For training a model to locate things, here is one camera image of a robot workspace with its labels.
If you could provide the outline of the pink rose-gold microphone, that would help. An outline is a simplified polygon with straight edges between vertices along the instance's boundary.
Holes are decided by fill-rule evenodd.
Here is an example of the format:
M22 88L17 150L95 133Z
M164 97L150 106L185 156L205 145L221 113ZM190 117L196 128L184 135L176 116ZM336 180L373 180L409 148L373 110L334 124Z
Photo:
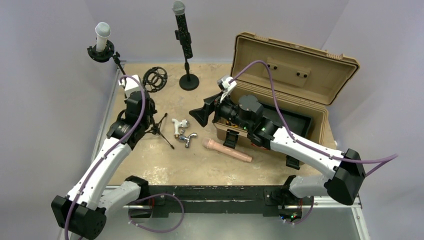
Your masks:
M202 139L202 146L209 150L214 150L242 162L251 163L253 157L236 149L224 146L215 140L205 137Z

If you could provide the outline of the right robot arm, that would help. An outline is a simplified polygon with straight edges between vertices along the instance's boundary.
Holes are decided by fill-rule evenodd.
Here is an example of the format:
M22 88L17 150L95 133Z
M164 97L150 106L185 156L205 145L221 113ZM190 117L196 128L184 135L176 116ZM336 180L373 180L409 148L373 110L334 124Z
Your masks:
M264 106L253 95L243 95L238 103L218 93L203 100L201 108L189 114L202 126L225 119L247 133L250 142L267 150L283 153L320 172L315 176L290 176L280 196L288 204L308 196L329 196L340 204L353 205L366 173L359 153L351 148L342 152L327 148L291 132L282 123L264 115Z

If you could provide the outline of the black tripod microphone stand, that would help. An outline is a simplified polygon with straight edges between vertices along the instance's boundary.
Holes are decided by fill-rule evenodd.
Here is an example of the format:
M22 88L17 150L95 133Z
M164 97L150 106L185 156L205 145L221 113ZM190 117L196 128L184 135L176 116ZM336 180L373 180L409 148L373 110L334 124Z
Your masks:
M167 81L168 81L168 73L161 66L154 66L148 69L142 77L142 85L145 88L146 92L149 94L157 93L160 90L162 90L166 86ZM168 139L161 132L162 122L167 116L168 116L168 113L166 112L159 122L155 122L153 117L151 117L152 127L150 128L150 130L147 131L147 133L161 136L169 144L171 149L174 150L175 147L168 141Z

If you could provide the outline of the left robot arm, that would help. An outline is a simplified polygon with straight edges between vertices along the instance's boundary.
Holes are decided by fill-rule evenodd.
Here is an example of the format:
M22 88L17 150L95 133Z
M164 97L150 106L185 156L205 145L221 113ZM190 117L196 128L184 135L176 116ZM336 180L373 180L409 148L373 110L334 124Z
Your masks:
M149 199L147 181L135 176L104 194L118 167L153 125L157 113L155 102L143 90L127 94L125 105L85 174L65 196L57 195L51 202L66 240L94 240L108 218L124 205L133 201L142 205Z

